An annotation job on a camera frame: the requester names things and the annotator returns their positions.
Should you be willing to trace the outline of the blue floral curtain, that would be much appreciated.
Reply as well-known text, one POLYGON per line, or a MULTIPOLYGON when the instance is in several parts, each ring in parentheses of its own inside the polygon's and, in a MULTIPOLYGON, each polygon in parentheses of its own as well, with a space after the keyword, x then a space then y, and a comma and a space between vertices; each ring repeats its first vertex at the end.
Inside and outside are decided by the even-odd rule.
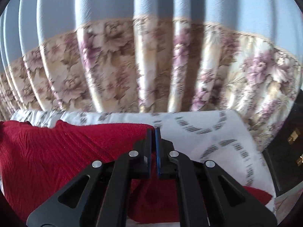
POLYGON ((260 150, 302 86, 295 0, 8 0, 1 119, 232 109, 260 150))

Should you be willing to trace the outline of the red knitted sweater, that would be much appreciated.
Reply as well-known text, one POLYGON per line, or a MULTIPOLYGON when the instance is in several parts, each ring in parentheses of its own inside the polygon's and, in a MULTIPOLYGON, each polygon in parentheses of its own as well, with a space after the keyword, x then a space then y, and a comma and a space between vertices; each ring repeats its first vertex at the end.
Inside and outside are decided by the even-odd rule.
MULTIPOLYGON (((131 181, 125 226, 180 225, 177 187, 173 179, 157 173, 155 127, 147 124, 97 124, 75 126, 58 121, 53 128, 29 122, 1 123, 1 226, 27 226, 27 218, 42 203, 95 160, 112 162, 132 150, 152 129, 151 175, 131 181)), ((200 162, 205 148, 201 136, 169 125, 161 137, 175 150, 200 162)), ((243 186, 265 207, 271 195, 243 186)))

